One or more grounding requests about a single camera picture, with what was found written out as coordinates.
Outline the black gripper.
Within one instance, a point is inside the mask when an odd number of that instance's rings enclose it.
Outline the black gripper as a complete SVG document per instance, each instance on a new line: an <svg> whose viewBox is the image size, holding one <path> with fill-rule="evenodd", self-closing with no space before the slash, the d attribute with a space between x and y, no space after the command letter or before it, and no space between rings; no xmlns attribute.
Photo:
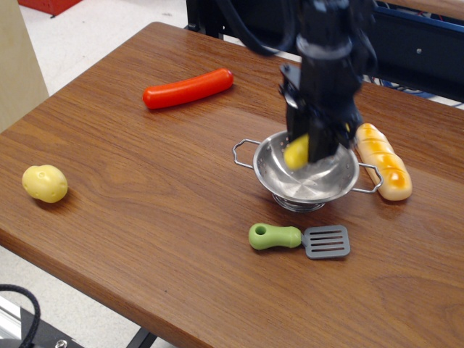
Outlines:
<svg viewBox="0 0 464 348"><path fill-rule="evenodd" d="M339 141L334 130L348 123L355 134L363 119L355 94L365 72L365 36L343 34L334 43L319 43L299 34L299 67L283 65L280 92L286 105L289 141L309 135L309 163L333 156Z"/></svg>

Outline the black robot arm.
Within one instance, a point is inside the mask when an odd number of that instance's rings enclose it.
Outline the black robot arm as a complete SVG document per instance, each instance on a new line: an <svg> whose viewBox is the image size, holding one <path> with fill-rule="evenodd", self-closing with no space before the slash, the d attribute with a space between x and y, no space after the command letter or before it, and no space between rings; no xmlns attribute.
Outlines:
<svg viewBox="0 0 464 348"><path fill-rule="evenodd" d="M283 65L281 94L287 103L290 141L308 138L307 162L334 155L355 142L363 119L355 94L364 73L376 68L366 34L374 23L373 1L301 1L296 48L299 67Z"/></svg>

